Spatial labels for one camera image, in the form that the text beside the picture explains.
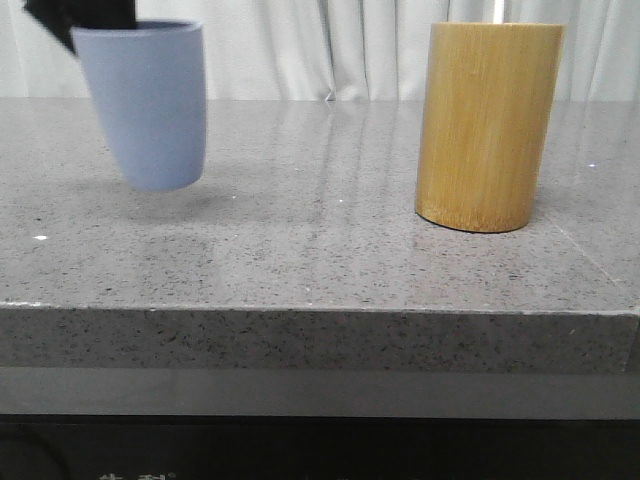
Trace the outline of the black gripper finger holding cup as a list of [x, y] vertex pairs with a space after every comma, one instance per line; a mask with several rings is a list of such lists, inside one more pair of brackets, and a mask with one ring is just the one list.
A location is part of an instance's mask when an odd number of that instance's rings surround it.
[[71, 54], [76, 50], [71, 29], [136, 29], [133, 0], [27, 0], [23, 9]]

